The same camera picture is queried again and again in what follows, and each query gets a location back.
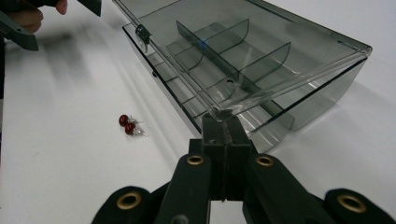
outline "finger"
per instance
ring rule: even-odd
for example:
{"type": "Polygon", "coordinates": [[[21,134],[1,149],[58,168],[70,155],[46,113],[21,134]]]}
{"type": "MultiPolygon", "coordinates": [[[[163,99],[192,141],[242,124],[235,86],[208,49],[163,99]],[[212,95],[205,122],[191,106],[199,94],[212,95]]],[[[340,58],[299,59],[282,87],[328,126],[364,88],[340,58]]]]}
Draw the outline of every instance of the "finger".
{"type": "Polygon", "coordinates": [[[24,9],[7,14],[12,20],[21,26],[33,25],[44,19],[43,13],[35,9],[24,9]]]}
{"type": "Polygon", "coordinates": [[[38,29],[40,29],[41,27],[41,21],[39,21],[38,23],[35,24],[31,24],[31,25],[26,25],[26,26],[22,26],[25,30],[29,31],[30,33],[35,33],[38,31],[38,29]]]}
{"type": "Polygon", "coordinates": [[[59,0],[56,4],[56,10],[61,14],[64,15],[67,12],[67,0],[59,0]]]}

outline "metal screw hole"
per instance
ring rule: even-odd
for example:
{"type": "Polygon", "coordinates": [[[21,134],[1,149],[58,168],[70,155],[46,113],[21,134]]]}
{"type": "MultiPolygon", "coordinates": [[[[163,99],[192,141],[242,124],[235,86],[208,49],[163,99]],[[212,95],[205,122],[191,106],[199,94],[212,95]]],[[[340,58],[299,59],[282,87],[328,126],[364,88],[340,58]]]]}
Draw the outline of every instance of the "metal screw hole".
{"type": "Polygon", "coordinates": [[[139,192],[132,191],[123,194],[117,200],[117,207],[121,210],[129,210],[138,206],[142,202],[142,196],[139,192]]]}
{"type": "Polygon", "coordinates": [[[274,164],[274,161],[271,158],[266,157],[266,156],[261,156],[261,157],[257,158],[256,162],[263,166],[272,166],[274,164]]]}
{"type": "Polygon", "coordinates": [[[337,197],[337,201],[349,211],[355,213],[364,213],[367,211],[366,205],[355,196],[342,194],[337,197]]]}
{"type": "Polygon", "coordinates": [[[200,157],[200,156],[190,156],[187,158],[187,162],[190,165],[199,165],[202,164],[204,162],[204,158],[200,157]]]}

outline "black mechanical link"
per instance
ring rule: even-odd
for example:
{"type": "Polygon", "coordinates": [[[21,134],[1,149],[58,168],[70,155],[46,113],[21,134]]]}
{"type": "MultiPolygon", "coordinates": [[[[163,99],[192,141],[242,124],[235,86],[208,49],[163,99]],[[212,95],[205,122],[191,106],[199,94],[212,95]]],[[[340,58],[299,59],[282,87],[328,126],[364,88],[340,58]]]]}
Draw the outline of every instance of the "black mechanical link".
{"type": "Polygon", "coordinates": [[[366,197],[350,189],[330,190],[326,194],[323,207],[337,223],[396,223],[366,197]]]}
{"type": "Polygon", "coordinates": [[[117,190],[107,199],[92,224],[152,223],[149,211],[149,192],[137,187],[126,187],[117,190]]]}
{"type": "Polygon", "coordinates": [[[335,223],[277,158],[253,155],[246,176],[271,223],[335,223]]]}
{"type": "Polygon", "coordinates": [[[203,153],[183,156],[169,183],[155,224],[209,221],[211,161],[203,153]]]}
{"type": "Polygon", "coordinates": [[[205,224],[216,200],[242,201],[247,224],[396,224],[352,190],[331,190],[324,201],[309,194],[280,160],[257,153],[238,118],[219,123],[208,114],[203,138],[190,140],[168,184],[151,194],[116,191],[93,224],[205,224]]]}

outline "white table surface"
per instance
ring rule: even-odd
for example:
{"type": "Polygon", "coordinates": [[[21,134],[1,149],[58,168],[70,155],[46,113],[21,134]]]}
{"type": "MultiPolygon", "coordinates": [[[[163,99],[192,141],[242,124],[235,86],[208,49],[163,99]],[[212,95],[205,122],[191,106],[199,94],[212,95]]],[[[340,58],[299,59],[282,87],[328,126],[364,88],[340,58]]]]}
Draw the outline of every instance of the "white table surface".
{"type": "MultiPolygon", "coordinates": [[[[396,2],[269,1],[374,48],[346,95],[270,151],[308,191],[354,189],[396,217],[396,2]]],[[[191,131],[138,61],[111,1],[95,17],[69,1],[43,8],[39,52],[7,44],[0,223],[91,223],[125,186],[170,180],[191,131]],[[144,121],[131,137],[121,114],[144,121]]],[[[212,223],[244,223],[241,203],[214,203],[212,223]]]]}

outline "plastic compartment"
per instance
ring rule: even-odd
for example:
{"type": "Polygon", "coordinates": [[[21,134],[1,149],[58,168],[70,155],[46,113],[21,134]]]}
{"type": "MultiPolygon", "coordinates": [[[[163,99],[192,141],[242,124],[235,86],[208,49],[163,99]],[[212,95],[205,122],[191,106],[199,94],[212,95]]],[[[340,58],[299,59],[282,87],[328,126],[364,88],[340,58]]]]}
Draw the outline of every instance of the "plastic compartment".
{"type": "Polygon", "coordinates": [[[342,97],[370,46],[262,1],[115,0],[142,24],[146,61],[195,125],[210,112],[240,118],[260,149],[342,97]]]}

